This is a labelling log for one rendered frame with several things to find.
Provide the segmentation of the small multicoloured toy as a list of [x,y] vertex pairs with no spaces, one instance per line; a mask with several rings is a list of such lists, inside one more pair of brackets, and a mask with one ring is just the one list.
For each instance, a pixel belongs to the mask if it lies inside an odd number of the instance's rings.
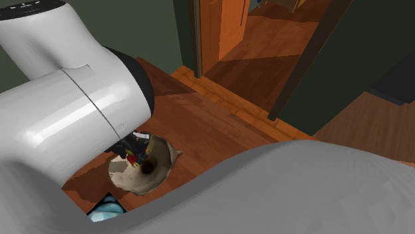
[[131,150],[126,150],[126,159],[129,163],[133,166],[139,166],[144,163],[144,161],[148,158],[149,149],[145,149],[141,152],[132,152]]

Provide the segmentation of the beige funnel-shaped bowl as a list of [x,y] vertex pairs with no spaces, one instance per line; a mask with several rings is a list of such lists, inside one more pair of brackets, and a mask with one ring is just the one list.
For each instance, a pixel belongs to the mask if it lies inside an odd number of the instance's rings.
[[148,157],[142,164],[134,165],[121,156],[110,160],[108,175],[116,187],[135,195],[150,193],[166,180],[183,154],[157,135],[151,135],[148,141]]

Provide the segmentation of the pale blue crumpled object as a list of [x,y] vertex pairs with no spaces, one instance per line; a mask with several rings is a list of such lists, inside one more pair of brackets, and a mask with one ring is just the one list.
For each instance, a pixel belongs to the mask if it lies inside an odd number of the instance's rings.
[[99,222],[126,212],[118,200],[111,193],[107,193],[86,215],[92,222]]

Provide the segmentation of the orange wooden door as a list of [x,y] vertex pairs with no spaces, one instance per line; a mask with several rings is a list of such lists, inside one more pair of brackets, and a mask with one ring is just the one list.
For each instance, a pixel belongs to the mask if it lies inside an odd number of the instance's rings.
[[199,0],[202,74],[242,40],[250,0]]

